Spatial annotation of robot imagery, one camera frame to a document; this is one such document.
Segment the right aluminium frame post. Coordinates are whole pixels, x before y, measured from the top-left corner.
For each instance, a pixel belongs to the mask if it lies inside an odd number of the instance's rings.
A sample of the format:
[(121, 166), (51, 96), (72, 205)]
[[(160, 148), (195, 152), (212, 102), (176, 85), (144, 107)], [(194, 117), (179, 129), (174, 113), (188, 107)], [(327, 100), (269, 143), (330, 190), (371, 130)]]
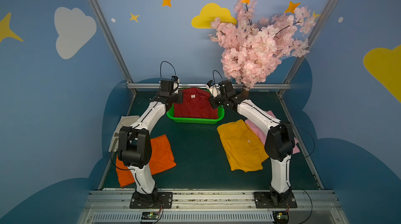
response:
[[(339, 0), (327, 0), (326, 4), (323, 7), (321, 15), (317, 19), (315, 27), (311, 30), (310, 35), (308, 36), (309, 47), (312, 47), (312, 45), (318, 38), (319, 34), (321, 33), (323, 27), (325, 26), (327, 20), (329, 19), (331, 13), (333, 12), (338, 2)], [(293, 78), (295, 77), (297, 71), (299, 70), (300, 66), (302, 65), (305, 59), (306, 56), (303, 56), (301, 58), (297, 58), (294, 60), (291, 68), (289, 69), (283, 81), (283, 85), (287, 85), (288, 88), (280, 89), (278, 92), (279, 97), (282, 97), (285, 91), (290, 89), (290, 83), (292, 82)]]

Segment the left green circuit board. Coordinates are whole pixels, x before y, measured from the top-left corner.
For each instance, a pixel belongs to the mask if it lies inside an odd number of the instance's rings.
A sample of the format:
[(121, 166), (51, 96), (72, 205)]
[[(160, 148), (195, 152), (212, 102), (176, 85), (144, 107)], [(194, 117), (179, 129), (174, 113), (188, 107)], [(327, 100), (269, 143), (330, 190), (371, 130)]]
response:
[(142, 212), (141, 221), (158, 221), (160, 217), (156, 212)]

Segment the green plastic basket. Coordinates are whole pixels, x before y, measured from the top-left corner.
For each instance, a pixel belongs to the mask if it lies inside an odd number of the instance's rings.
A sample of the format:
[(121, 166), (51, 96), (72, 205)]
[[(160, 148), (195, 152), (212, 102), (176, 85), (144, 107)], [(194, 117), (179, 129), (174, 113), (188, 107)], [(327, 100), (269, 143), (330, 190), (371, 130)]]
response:
[(174, 105), (171, 109), (166, 113), (167, 117), (176, 123), (194, 123), (194, 124), (216, 124), (221, 121), (225, 116), (225, 110), (222, 107), (219, 107), (218, 110), (218, 119), (206, 119), (206, 118), (184, 118), (184, 117), (174, 117)]

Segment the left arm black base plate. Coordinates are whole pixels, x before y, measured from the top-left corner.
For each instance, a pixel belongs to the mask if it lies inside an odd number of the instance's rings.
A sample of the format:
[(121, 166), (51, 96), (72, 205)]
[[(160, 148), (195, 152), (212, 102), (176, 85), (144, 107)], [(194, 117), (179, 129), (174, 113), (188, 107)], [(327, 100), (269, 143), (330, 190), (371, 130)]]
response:
[(134, 192), (129, 204), (130, 209), (160, 208), (171, 209), (172, 192), (156, 192), (155, 194), (141, 194)]

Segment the left aluminium frame post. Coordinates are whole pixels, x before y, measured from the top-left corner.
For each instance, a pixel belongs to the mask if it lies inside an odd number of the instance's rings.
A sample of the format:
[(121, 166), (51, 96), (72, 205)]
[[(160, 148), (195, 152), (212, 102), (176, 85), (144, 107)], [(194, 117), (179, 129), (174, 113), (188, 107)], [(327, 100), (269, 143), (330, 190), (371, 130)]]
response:
[(124, 60), (124, 58), (123, 58), (123, 56), (121, 54), (121, 51), (120, 51), (120, 49), (119, 49), (119, 47), (117, 45), (116, 40), (115, 40), (115, 38), (114, 38), (114, 36), (113, 36), (113, 34), (111, 32), (111, 29), (110, 29), (110, 27), (108, 25), (108, 22), (107, 22), (106, 17), (105, 17), (105, 15), (104, 15), (101, 7), (100, 7), (100, 4), (99, 4), (98, 0), (87, 0), (87, 1), (88, 1), (89, 5), (90, 5), (91, 9), (94, 12), (94, 15), (95, 15), (95, 17), (97, 19), (97, 22), (100, 25), (100, 28), (101, 28), (104, 36), (105, 36), (105, 39), (106, 39), (106, 41), (107, 41), (107, 43), (108, 43), (108, 45), (109, 45), (109, 47), (110, 47), (110, 49), (111, 49), (111, 51), (113, 53), (113, 56), (115, 57), (118, 65), (119, 65), (120, 71), (122, 72), (122, 74), (123, 74), (123, 76), (125, 78), (127, 89), (129, 89), (131, 91), (131, 93), (134, 96), (136, 96), (137, 89), (128, 87), (128, 85), (133, 83), (132, 77), (131, 77), (131, 75), (129, 73), (129, 70), (127, 68), (126, 62), (125, 62), (125, 60)]

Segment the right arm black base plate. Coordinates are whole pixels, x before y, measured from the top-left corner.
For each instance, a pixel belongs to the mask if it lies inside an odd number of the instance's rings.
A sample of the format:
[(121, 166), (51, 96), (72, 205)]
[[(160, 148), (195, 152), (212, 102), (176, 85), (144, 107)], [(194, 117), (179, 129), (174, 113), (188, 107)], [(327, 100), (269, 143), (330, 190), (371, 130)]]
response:
[(254, 192), (254, 200), (257, 208), (297, 208), (297, 202), (292, 192)]

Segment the aluminium frame post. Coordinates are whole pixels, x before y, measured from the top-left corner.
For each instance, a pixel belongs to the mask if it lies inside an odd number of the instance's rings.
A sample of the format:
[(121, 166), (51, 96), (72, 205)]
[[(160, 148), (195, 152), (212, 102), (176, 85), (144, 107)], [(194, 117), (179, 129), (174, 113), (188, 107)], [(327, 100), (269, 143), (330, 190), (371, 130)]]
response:
[(100, 7), (100, 4), (99, 4), (98, 0), (87, 0), (87, 1), (88, 1), (89, 5), (90, 5), (91, 9), (94, 12), (94, 15), (95, 15), (95, 17), (97, 19), (97, 22), (100, 25), (100, 28), (101, 28), (104, 36), (105, 36), (105, 39), (106, 39), (106, 41), (107, 41), (107, 43), (108, 43), (108, 45), (109, 45), (109, 47), (110, 47), (110, 49), (111, 49), (111, 51), (113, 53), (113, 56), (115, 57), (118, 65), (119, 65), (120, 71), (122, 72), (122, 74), (123, 74), (123, 76), (125, 78), (127, 89), (129, 89), (131, 91), (131, 93), (134, 96), (136, 96), (137, 89), (128, 87), (128, 85), (133, 83), (132, 77), (131, 77), (131, 75), (129, 73), (129, 70), (127, 68), (126, 62), (125, 62), (125, 60), (124, 60), (124, 58), (123, 58), (123, 56), (121, 54), (121, 51), (120, 51), (120, 49), (119, 49), (119, 47), (117, 45), (116, 40), (115, 40), (115, 38), (114, 38), (114, 36), (113, 36), (113, 34), (111, 32), (111, 29), (110, 29), (110, 27), (108, 25), (108, 22), (107, 22), (106, 17), (105, 17), (105, 15), (104, 15), (101, 7)]
[[(326, 4), (323, 7), (321, 15), (317, 19), (315, 27), (311, 30), (310, 35), (308, 36), (309, 47), (312, 47), (312, 45), (318, 38), (319, 34), (321, 33), (323, 27), (325, 26), (327, 20), (329, 19), (331, 13), (333, 12), (338, 2), (339, 0), (327, 0)], [(289, 69), (283, 81), (283, 85), (287, 85), (288, 88), (280, 89), (278, 92), (279, 97), (282, 97), (285, 91), (290, 89), (290, 83), (292, 82), (293, 78), (295, 77), (297, 71), (299, 70), (300, 66), (302, 65), (305, 59), (306, 56), (303, 56), (301, 58), (297, 58), (294, 60), (291, 68)]]

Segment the orange t-shirt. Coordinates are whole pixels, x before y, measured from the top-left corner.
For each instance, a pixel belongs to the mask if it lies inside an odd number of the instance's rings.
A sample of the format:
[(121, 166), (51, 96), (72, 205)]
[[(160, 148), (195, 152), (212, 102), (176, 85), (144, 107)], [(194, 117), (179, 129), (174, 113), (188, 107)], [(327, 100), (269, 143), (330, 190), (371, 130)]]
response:
[[(170, 141), (167, 135), (162, 135), (151, 139), (152, 155), (149, 162), (151, 175), (159, 174), (172, 169), (176, 166), (174, 155), (171, 149)], [(123, 164), (119, 158), (115, 164), (123, 169), (116, 168), (120, 187), (125, 187), (135, 183), (133, 170), (128, 171), (128, 167)]]

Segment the aluminium front rail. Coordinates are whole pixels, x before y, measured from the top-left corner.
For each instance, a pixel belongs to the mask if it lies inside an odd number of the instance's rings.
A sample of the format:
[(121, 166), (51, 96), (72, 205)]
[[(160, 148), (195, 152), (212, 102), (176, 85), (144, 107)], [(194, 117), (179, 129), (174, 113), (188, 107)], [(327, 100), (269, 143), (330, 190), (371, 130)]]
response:
[[(347, 224), (337, 196), (330, 190), (295, 190), (297, 208), (257, 208), (252, 190), (172, 190), (171, 209), (130, 209), (133, 190), (91, 191), (80, 224), (275, 224), (274, 212), (289, 215), (289, 224)], [(142, 212), (160, 214), (141, 221)]]

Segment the yellow t-shirt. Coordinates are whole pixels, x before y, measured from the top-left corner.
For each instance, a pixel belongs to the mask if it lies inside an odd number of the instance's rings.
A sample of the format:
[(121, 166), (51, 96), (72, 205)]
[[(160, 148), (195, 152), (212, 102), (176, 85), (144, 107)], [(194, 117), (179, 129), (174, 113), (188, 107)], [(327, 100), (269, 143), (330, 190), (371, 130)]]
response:
[(262, 163), (269, 156), (260, 139), (244, 120), (222, 124), (217, 127), (217, 131), (231, 171), (263, 170)]

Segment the dark red t-shirt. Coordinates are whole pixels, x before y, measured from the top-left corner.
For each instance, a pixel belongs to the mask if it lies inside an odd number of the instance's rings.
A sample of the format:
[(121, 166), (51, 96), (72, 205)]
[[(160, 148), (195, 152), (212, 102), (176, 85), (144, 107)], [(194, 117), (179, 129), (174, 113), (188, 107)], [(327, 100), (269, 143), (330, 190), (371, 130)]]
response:
[(218, 110), (213, 109), (209, 101), (209, 91), (188, 88), (182, 93), (182, 103), (174, 105), (174, 117), (218, 119)]

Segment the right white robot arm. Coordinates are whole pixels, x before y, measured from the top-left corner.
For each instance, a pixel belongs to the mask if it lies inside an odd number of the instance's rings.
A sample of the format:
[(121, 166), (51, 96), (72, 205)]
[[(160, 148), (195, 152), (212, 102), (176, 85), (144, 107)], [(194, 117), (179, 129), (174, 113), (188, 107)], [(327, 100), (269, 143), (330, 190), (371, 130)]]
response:
[(237, 94), (231, 81), (219, 84), (210, 80), (206, 88), (211, 93), (212, 108), (223, 106), (245, 116), (266, 135), (264, 149), (272, 163), (270, 191), (280, 197), (288, 197), (292, 192), (290, 183), (290, 160), (295, 147), (292, 125), (271, 117), (243, 94)]

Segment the pink artificial blossom tree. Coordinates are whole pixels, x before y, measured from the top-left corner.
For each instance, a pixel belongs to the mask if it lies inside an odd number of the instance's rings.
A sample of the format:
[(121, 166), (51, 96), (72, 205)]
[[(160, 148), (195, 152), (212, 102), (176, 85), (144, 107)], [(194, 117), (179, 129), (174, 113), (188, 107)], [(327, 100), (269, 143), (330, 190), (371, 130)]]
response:
[(246, 98), (256, 84), (264, 83), (276, 70), (281, 58), (303, 57), (309, 53), (309, 40), (298, 40), (295, 33), (309, 33), (318, 18), (307, 7), (289, 3), (283, 14), (254, 23), (256, 4), (256, 0), (237, 1), (236, 25), (219, 17), (211, 22), (211, 28), (216, 31), (210, 35), (211, 40), (224, 48), (221, 59), (224, 75), (242, 85), (241, 93)]

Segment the right green circuit board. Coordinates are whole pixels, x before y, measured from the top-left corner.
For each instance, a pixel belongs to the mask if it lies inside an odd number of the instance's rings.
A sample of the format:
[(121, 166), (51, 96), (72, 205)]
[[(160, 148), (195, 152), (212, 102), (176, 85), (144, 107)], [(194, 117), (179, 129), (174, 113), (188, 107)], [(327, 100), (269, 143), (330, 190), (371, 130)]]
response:
[(288, 224), (289, 215), (284, 212), (274, 212), (273, 213), (274, 223), (276, 224)]

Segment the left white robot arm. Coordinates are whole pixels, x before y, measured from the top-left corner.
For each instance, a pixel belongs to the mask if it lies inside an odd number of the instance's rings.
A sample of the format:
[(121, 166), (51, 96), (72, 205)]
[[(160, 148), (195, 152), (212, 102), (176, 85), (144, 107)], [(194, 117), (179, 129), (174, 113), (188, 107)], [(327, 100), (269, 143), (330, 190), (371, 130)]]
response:
[(182, 103), (178, 76), (160, 81), (159, 90), (150, 100), (149, 106), (131, 126), (122, 127), (118, 137), (118, 158), (133, 174), (136, 191), (140, 196), (152, 195), (157, 191), (149, 167), (152, 155), (150, 133), (162, 116), (175, 103)]

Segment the green circuit board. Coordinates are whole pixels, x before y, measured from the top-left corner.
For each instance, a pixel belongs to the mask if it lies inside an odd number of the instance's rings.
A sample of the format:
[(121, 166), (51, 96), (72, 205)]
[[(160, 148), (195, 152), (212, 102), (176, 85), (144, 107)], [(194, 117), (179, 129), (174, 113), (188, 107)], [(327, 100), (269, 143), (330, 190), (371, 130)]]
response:
[(274, 212), (273, 213), (274, 223), (276, 224), (288, 224), (289, 215), (284, 212)]
[(158, 221), (160, 217), (156, 212), (142, 212), (141, 221)]

